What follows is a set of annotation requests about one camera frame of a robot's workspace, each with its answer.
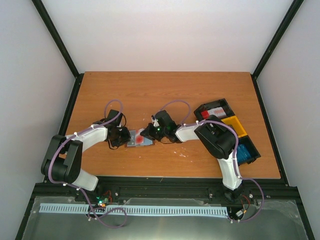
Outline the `brown leather card holder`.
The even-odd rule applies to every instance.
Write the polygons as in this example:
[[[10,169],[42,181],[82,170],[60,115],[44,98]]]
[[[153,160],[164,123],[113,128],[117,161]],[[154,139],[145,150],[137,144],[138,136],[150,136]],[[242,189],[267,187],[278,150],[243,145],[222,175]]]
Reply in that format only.
[[[146,146],[140,146],[140,147],[147,147],[147,146],[152,146],[152,145],[154,145],[154,142],[153,141],[151,141],[151,140],[149,140],[149,139],[147,139],[147,138],[145,138],[146,139],[146,141],[147,141],[147,145]]]

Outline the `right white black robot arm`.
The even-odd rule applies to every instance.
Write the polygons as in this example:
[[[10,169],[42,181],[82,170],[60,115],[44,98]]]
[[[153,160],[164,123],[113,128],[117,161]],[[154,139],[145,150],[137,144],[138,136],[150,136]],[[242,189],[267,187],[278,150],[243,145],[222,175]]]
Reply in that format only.
[[[215,115],[195,123],[176,124],[166,110],[161,110],[151,117],[151,122],[140,135],[158,142],[163,138],[171,143],[199,140],[218,161],[226,200],[234,203],[242,194],[242,176],[237,160],[238,135]]]

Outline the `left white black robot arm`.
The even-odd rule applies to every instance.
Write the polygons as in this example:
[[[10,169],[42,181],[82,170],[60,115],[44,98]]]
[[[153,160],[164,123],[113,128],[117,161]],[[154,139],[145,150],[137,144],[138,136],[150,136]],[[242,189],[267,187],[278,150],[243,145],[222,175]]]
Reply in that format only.
[[[54,135],[41,165],[41,173],[52,183],[68,184],[86,190],[92,201],[103,198],[104,188],[98,185],[98,177],[82,169],[83,152],[102,142],[112,150],[127,144],[130,132],[125,115],[111,109],[104,118],[90,127],[71,135]]]

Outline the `black credit card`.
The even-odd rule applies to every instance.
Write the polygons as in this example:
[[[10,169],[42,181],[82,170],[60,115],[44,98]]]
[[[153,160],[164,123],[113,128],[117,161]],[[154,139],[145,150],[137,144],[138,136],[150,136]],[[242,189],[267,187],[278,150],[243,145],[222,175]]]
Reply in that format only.
[[[135,147],[136,146],[136,141],[133,139],[133,140],[130,140],[128,143],[127,143],[127,147]]]

